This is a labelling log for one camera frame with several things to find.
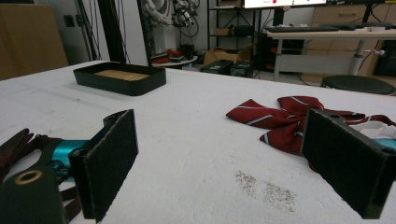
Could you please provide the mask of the open cardboard box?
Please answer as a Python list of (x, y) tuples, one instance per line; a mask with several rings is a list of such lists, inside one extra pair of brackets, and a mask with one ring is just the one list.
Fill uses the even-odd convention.
[(252, 43), (242, 49), (224, 49), (215, 48), (205, 52), (204, 65), (208, 65), (218, 60), (228, 60), (236, 63), (237, 61), (249, 61), (251, 57), (251, 51), (256, 46)]

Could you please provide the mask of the wooden cabinet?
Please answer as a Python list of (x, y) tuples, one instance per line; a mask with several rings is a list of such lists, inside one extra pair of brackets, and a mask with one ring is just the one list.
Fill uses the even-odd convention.
[[(365, 5), (316, 7), (312, 25), (362, 21), (365, 9)], [(368, 21), (388, 21), (396, 25), (396, 4), (373, 5)], [(358, 40), (311, 40), (306, 50), (310, 55), (352, 56), (358, 43)]]

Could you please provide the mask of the red striped bow tie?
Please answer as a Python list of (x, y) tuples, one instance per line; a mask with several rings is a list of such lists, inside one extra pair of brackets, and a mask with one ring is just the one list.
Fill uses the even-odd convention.
[(287, 96), (277, 99), (279, 108), (258, 104), (252, 99), (229, 111), (226, 116), (249, 126), (267, 129), (260, 137), (265, 144), (278, 150), (301, 155), (305, 119), (309, 109), (333, 113), (345, 120), (345, 124), (365, 136), (374, 139), (396, 140), (396, 122), (385, 115), (366, 116), (362, 113), (331, 110), (310, 96)]

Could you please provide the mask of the brown cardboard board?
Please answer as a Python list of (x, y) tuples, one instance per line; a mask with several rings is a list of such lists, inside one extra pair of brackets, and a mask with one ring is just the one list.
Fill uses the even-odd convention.
[(0, 4), (0, 80), (67, 65), (51, 6)]

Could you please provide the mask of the black tray with wooden bottom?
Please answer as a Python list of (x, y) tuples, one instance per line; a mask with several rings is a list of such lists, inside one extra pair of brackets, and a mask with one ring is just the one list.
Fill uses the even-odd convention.
[(166, 84), (164, 68), (126, 63), (99, 63), (74, 70), (78, 85), (140, 96)]

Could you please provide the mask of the dark maroon bow tie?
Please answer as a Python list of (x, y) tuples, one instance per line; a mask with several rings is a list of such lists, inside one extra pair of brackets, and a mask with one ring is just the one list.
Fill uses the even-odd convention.
[(68, 224), (80, 212), (68, 154), (84, 144), (24, 129), (0, 146), (0, 224)]

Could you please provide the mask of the round white table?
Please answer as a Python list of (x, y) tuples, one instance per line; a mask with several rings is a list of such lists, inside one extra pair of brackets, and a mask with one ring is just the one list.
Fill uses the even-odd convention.
[(169, 63), (153, 63), (153, 67), (175, 67), (183, 66), (184, 64), (193, 63), (198, 60), (198, 56), (193, 56), (190, 60), (183, 60), (180, 62), (169, 62)]

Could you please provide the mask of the black metal rig frame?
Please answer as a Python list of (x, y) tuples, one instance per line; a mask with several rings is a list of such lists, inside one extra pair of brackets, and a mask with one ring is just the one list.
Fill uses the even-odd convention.
[(109, 59), (151, 66), (143, 0), (97, 0)]

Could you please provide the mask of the black metal shelf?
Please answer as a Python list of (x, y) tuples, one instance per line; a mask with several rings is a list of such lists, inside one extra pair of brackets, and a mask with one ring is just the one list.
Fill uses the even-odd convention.
[(217, 59), (216, 51), (238, 54), (257, 41), (262, 12), (245, 8), (245, 0), (206, 0), (207, 50), (204, 64)]

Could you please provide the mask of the black keyboard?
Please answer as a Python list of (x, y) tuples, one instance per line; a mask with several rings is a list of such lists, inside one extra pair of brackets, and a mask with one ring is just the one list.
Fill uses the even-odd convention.
[(307, 26), (307, 27), (291, 27), (291, 26), (267, 26), (264, 28), (271, 33), (307, 33), (307, 32), (336, 32), (336, 27), (331, 26)]

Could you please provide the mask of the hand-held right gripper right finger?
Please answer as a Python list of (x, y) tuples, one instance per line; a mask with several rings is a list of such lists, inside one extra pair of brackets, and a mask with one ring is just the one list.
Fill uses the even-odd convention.
[(396, 180), (395, 150), (349, 127), (338, 115), (311, 109), (301, 152), (361, 217), (380, 218)]

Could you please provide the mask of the black round stool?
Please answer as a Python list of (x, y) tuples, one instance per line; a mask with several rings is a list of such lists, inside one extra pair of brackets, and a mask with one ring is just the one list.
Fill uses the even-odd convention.
[(331, 76), (321, 80), (321, 85), (330, 89), (357, 91), (380, 95), (395, 95), (396, 88), (386, 81), (362, 76)]

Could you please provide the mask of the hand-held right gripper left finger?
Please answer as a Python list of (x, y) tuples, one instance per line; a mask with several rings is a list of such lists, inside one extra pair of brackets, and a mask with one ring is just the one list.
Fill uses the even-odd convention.
[(103, 220), (137, 155), (132, 109), (104, 118), (104, 127), (68, 154), (85, 218)]

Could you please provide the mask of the red items on round table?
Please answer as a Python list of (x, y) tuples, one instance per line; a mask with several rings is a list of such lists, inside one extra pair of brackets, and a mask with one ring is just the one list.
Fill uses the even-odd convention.
[(152, 58), (154, 63), (180, 62), (184, 54), (179, 49), (167, 49), (165, 52), (155, 54)]

